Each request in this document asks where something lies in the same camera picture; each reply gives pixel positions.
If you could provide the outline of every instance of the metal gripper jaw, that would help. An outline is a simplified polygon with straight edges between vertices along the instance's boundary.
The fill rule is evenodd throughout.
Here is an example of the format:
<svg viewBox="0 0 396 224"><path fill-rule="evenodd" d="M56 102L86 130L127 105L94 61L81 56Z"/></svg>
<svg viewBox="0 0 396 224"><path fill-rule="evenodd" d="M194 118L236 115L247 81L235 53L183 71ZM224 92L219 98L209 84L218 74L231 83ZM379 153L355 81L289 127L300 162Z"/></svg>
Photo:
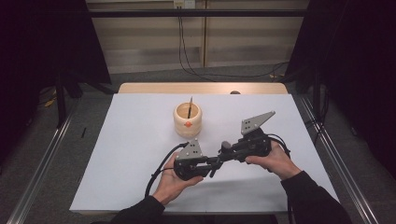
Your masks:
<svg viewBox="0 0 396 224"><path fill-rule="evenodd" d="M198 159L202 157L203 154L201 151L201 147L199 146L198 140L195 138L194 140L190 141L188 145L180 150L176 160Z"/></svg>
<svg viewBox="0 0 396 224"><path fill-rule="evenodd" d="M244 119L242 120L242 126L241 126L241 134L245 135L247 133L251 133L254 130L257 130L264 124L265 121L270 119L273 115L275 114L275 111L271 111L265 114L261 114L259 116L250 118L250 119Z"/></svg>

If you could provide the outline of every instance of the person's right hand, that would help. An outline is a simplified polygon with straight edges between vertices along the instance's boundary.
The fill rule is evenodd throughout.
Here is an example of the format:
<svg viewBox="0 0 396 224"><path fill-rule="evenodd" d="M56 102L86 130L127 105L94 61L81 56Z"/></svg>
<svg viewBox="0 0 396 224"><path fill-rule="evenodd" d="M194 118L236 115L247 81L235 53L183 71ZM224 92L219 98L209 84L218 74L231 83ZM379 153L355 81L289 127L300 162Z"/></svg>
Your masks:
<svg viewBox="0 0 396 224"><path fill-rule="evenodd" d="M270 169L281 180L297 175L301 170L290 160L285 151L277 142L271 142L272 150L266 157L248 156L247 163L260 165L264 169Z"/></svg>

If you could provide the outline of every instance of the white tabletop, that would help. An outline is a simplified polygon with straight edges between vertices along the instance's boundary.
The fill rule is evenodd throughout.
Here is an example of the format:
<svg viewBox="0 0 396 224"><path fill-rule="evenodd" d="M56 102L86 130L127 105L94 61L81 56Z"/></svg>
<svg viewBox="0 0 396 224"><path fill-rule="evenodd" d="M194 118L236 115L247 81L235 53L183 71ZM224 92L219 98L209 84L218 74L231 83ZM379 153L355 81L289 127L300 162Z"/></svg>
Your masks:
<svg viewBox="0 0 396 224"><path fill-rule="evenodd" d="M193 94L203 110L197 135L204 155L218 155L222 141L242 137L241 120L275 111L262 125L265 133L283 138L291 159L337 199L297 107L288 94ZM164 156L184 139L174 131L175 106L191 94L116 94L91 159L70 207L73 212L117 212L144 198L150 175ZM154 182L151 192L156 189ZM279 178L261 167L227 161L213 178L185 189L165 214L264 214L287 211Z"/></svg>

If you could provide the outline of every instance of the gray floor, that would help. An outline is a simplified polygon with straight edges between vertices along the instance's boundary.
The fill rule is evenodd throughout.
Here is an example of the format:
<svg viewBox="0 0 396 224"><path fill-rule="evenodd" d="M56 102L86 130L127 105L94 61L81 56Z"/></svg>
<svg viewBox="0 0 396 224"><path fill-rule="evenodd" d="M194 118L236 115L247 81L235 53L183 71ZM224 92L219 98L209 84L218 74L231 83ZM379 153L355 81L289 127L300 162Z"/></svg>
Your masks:
<svg viewBox="0 0 396 224"><path fill-rule="evenodd" d="M197 69L196 72L202 74L206 71L234 76L205 76L214 81L271 82L273 79L269 76L247 76L264 75L271 73L272 69L273 66L254 65ZM281 75L285 69L286 66L282 66L276 74ZM113 84L107 86L113 90L117 90L123 82L209 81L182 70L113 75L112 80ZM84 217L68 210L112 99L111 96L104 95L89 86L81 87L84 90L81 99L67 98L69 107L77 106L76 112L71 118L64 140L49 165L49 170L45 173L39 191L33 195L30 209L18 223L90 223L95 220L109 220L112 217L111 215ZM288 83L287 88L293 94L303 120L309 120L302 99L309 98L310 94L296 94L294 83ZM42 95L41 100L48 99L48 94ZM4 163L3 173L0 176L0 223L7 223L30 179L34 176L35 169L55 134L56 124L56 105L50 107L39 105L32 123ZM396 206L396 181L373 158L364 140L352 134L348 120L332 100L330 100L325 128L367 200L369 208L373 210L378 223L396 223L396 214L393 212ZM317 133L314 127L308 125L307 129L315 139ZM364 223L356 208L356 202L347 191L320 139L317 141L317 149L342 205L354 223ZM278 219L280 223L288 223L286 215L278 215Z"/></svg>

